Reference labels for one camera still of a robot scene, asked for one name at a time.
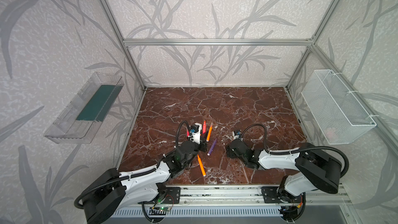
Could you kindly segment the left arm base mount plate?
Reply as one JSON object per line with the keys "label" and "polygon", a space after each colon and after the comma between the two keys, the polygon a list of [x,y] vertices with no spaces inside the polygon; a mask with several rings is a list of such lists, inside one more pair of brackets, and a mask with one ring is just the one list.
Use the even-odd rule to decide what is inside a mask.
{"label": "left arm base mount plate", "polygon": [[159,193],[156,196],[154,202],[162,204],[178,204],[181,197],[180,187],[163,187],[159,189]]}

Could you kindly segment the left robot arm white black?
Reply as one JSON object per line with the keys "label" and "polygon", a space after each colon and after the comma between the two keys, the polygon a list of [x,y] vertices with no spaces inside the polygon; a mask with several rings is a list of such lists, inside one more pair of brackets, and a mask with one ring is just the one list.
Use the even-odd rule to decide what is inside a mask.
{"label": "left robot arm white black", "polygon": [[164,198],[165,182],[180,176],[206,150],[206,139],[193,134],[153,166],[130,172],[111,168],[75,199],[74,207],[84,211],[88,224],[101,224],[120,208]]}

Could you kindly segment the orange marker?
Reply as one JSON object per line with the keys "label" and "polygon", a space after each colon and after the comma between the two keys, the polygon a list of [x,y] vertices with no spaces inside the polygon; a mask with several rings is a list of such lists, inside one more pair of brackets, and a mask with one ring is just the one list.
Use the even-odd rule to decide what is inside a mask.
{"label": "orange marker", "polygon": [[213,129],[213,125],[214,125],[214,123],[211,122],[209,130],[208,130],[208,134],[207,134],[207,137],[206,137],[206,142],[209,142],[209,140],[210,140],[211,132],[212,132],[212,129]]}

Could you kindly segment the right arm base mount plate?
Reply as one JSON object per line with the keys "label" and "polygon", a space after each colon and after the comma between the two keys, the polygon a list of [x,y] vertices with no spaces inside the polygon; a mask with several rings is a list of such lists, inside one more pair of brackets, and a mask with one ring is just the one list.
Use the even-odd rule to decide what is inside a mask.
{"label": "right arm base mount plate", "polygon": [[261,188],[261,195],[264,203],[273,204],[293,204],[298,205],[299,203],[305,202],[305,193],[299,196],[289,194],[285,190],[280,190],[278,186],[264,186]]}

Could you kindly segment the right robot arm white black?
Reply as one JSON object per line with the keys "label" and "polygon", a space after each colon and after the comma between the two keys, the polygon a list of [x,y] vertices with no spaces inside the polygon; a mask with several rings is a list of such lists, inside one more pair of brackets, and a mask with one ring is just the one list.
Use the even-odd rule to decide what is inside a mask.
{"label": "right robot arm white black", "polygon": [[313,190],[336,194],[340,179],[349,170],[349,159],[341,150],[311,143],[295,149],[267,151],[250,149],[242,139],[235,139],[227,145],[226,152],[227,157],[237,158],[253,170],[297,171],[295,175],[288,175],[281,181],[281,195],[296,197]]}

